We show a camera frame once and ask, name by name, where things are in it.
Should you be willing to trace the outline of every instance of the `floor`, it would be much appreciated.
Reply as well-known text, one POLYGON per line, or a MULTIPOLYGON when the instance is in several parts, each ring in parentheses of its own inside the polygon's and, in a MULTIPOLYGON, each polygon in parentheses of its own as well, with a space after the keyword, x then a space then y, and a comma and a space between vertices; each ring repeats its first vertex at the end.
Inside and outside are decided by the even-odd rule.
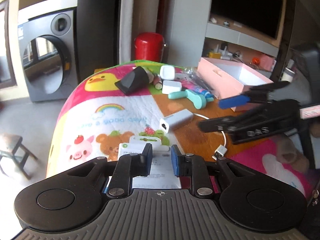
POLYGON ((25 179, 16 171, 10 159, 2 158, 1 166, 9 177, 0 173, 0 239, 12 239, 20 232, 21 226, 14 213, 13 203, 16 195, 25 187, 45 179, 54 127, 64 100, 32 103, 22 100, 5 103, 0 111, 0 133, 7 132, 23 137, 23 145, 40 160, 28 158, 25 171, 32 175, 25 179))

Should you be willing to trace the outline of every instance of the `stool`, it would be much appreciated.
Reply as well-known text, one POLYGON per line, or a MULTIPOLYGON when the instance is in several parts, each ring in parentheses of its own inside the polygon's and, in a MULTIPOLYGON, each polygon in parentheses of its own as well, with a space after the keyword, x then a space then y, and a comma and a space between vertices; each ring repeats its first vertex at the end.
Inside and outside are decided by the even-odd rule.
MULTIPOLYGON (((19 168, 19 170, 27 179, 30 179, 31 177, 24 171, 23 167, 26 164, 29 155, 35 160, 38 160, 38 158, 32 152, 30 152, 26 147, 23 146, 21 136, 8 133, 0 134, 0 161, 2 157, 12 159, 14 164, 19 168), (23 157, 15 156, 18 148, 21 148, 24 151, 23 157)), ((7 175, 1 166, 0 171, 4 175, 7 175)))

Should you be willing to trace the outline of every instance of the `rainbow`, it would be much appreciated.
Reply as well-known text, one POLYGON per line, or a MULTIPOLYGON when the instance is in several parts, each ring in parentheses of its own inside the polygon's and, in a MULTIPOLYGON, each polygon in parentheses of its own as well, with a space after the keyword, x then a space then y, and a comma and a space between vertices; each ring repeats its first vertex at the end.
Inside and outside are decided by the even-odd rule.
POLYGON ((96 113, 97 112, 103 112, 104 110, 108 109, 108 108, 115 108, 115 109, 118 109, 118 110, 124 110, 124 107, 121 106, 121 105, 118 105, 118 104, 105 104, 105 105, 102 105, 100 106, 97 110, 96 110, 96 113))

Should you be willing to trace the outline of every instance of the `pink box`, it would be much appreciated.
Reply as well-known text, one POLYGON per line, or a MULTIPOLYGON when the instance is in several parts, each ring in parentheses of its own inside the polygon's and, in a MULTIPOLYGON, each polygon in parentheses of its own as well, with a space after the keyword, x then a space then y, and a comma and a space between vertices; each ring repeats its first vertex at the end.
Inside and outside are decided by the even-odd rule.
POLYGON ((260 65, 259 65, 259 68, 261 69, 264 69, 264 70, 267 70, 267 71, 272 71, 272 66, 274 64, 274 59, 266 54, 263 54, 261 57, 260 57, 260 65))
MULTIPOLYGON (((272 83, 270 79, 246 64, 215 58, 201 58, 199 75, 214 89, 218 99, 237 96, 252 86, 272 83)), ((249 110, 257 104, 233 107, 233 111, 249 110)))

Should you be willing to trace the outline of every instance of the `cartoon pig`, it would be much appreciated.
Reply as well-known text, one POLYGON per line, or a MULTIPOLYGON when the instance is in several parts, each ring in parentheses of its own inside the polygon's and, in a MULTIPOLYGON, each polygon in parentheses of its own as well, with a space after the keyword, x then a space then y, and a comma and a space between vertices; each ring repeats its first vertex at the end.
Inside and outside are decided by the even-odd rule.
POLYGON ((77 161, 77 165, 85 163, 87 157, 92 153, 92 145, 94 136, 90 136, 84 140, 82 135, 79 135, 72 145, 67 145, 66 152, 70 154, 69 160, 77 161))

